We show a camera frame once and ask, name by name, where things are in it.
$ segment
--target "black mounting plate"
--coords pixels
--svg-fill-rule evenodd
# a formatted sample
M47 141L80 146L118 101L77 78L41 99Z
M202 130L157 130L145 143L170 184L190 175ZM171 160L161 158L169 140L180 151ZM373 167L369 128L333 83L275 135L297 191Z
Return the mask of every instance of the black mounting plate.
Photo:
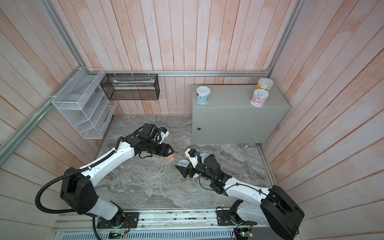
M130 229L137 228L137 222L139 220L139 212L125 212L124 216L125 216L125 218L128 219L128 224L129 224L129 228ZM107 220L101 218L101 221L98 222L98 224L97 224L97 228L98 229L112 228L106 222L107 222ZM121 228L122 229L126 229L127 228L127 225L125 224L125 222L123 222Z
M219 226L230 226L234 225L231 220L229 210L216 210L217 214L217 225Z

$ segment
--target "gray metal cabinet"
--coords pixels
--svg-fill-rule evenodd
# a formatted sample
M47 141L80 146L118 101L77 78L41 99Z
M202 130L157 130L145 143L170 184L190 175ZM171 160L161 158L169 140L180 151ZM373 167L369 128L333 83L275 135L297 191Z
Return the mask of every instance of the gray metal cabinet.
M192 87L192 143L263 143L290 108L276 86L263 107L250 103L256 85L211 85L209 103Z

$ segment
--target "robotic arm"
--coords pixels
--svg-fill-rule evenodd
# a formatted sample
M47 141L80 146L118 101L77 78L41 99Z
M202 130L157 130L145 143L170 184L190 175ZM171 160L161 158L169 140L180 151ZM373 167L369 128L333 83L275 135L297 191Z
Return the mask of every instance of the robotic arm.
M152 157L153 154L163 157L173 154L172 147L163 143L168 134L166 128L158 128L146 123L132 134L119 137L116 146L103 156L77 170L70 167L63 176L43 186L35 198L37 208L52 214L77 212L91 217L100 217L111 227L121 227L124 219L123 210L115 203L99 197L94 187L105 175L135 155L145 158ZM141 157L142 151L146 151L150 155ZM40 202L41 195L50 185L60 180L63 180L60 197L72 209L47 209Z
M189 164L187 167L177 165L184 178L201 177L211 180L210 187L218 194L236 197L229 214L234 224L248 221L270 226L280 237L292 240L298 233L304 212L276 185L272 188L261 188L241 182L224 173L215 155L202 158L196 149L185 152Z

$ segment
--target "cabinet top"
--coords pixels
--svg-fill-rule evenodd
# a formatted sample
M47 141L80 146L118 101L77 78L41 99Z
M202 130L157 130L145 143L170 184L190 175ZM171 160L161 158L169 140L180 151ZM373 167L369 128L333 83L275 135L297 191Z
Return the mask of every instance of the cabinet top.
M201 85L192 86L192 102L194 111L212 110L288 110L289 104L277 86L273 85L269 97L262 107L253 106L250 101L256 85L205 85L211 89L209 102L196 102L196 89Z

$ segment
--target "black wire mesh basket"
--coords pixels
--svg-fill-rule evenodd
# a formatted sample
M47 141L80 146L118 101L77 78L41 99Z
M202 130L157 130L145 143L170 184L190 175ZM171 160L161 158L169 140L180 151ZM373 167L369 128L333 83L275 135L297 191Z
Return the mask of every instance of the black wire mesh basket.
M108 73L100 83L109 100L158 100L156 74Z

